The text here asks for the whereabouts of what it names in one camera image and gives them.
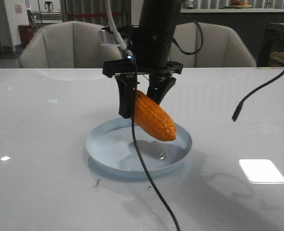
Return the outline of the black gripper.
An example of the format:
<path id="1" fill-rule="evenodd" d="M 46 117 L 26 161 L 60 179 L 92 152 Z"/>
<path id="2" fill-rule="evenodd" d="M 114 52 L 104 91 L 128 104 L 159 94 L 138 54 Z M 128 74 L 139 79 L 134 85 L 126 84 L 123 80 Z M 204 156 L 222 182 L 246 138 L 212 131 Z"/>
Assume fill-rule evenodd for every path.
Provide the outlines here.
<path id="1" fill-rule="evenodd" d="M 137 66 L 135 68 L 129 59 L 105 61 L 102 73 L 112 78 L 115 76 L 119 92 L 119 115 L 123 118 L 132 118 L 134 105 L 134 92 L 137 85 L 135 75 L 126 75 L 137 72 L 150 74 L 147 96 L 155 103 L 160 104 L 167 92 L 175 85 L 176 78 L 171 73 L 181 74 L 183 65 L 168 61 L 163 69 Z"/>

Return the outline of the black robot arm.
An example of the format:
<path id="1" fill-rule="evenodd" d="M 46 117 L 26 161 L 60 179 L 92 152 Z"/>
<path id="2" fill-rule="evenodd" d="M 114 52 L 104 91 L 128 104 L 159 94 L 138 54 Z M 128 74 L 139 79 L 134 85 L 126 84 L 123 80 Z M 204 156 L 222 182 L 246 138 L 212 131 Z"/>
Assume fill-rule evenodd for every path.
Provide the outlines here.
<path id="1" fill-rule="evenodd" d="M 104 62 L 103 74 L 117 81 L 123 118 L 132 116 L 137 75 L 149 76 L 147 96 L 160 104 L 175 85 L 172 74 L 182 72 L 181 63 L 168 61 L 181 4 L 180 0 L 145 0 L 139 25 L 128 28 L 132 58 Z"/>

